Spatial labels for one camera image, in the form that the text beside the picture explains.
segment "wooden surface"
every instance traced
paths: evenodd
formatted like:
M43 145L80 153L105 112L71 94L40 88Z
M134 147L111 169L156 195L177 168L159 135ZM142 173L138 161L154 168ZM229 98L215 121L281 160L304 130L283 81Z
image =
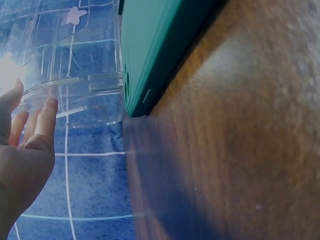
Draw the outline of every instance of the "wooden surface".
M320 1L230 0L126 119L138 240L320 239Z

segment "blue tile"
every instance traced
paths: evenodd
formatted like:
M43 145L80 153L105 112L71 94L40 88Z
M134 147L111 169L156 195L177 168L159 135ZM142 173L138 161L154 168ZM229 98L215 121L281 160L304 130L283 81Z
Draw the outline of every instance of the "blue tile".
M37 32L34 36L34 46L48 45L55 41L55 32L60 19L57 12L41 14L37 19Z
M70 76L88 76L116 71L115 42L84 43L73 46Z
M69 217L65 158L57 156L53 172L44 189L25 214L49 217Z
M13 227L11 228L11 230L9 232L9 236L8 236L7 240L17 240L17 239L18 239L18 237L17 237L17 233L16 233L16 228L13 225Z
M61 117L56 120L54 131L54 151L59 154L65 153L66 140L66 118Z
M135 240L133 218L105 221L74 221L77 240Z
M105 6L108 4L112 4L112 0L90 0L90 6ZM86 7L89 4L89 0L82 0L81 6Z
M87 107L86 110L69 115L69 123L73 125L85 125L99 123L112 123L119 121L122 114L121 108L121 94L110 95L93 95L92 97L75 100L69 103L69 109L77 109Z
M109 153L124 151L122 124L69 128L68 153Z
M69 157L72 216L104 218L132 213L123 155Z
M91 6L89 15L86 14L81 17L83 23L80 22L75 27L77 33L74 35L74 42L114 39L115 17L113 4Z
M73 240L68 220L21 216L16 223L21 240Z

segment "transparent plastic lid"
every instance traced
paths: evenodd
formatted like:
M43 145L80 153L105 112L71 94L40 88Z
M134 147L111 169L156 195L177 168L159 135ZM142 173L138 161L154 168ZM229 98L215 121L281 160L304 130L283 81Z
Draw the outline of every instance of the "transparent plastic lid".
M119 122L117 16L117 1L0 0L0 93L21 79L25 92L19 111L32 112L54 97L58 117L95 111L95 120L74 127Z

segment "phone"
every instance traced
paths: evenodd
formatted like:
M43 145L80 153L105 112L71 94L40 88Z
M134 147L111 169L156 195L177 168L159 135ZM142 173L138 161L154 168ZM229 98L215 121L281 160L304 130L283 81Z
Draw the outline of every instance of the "phone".
M127 114L151 112L226 0L121 0L123 93Z

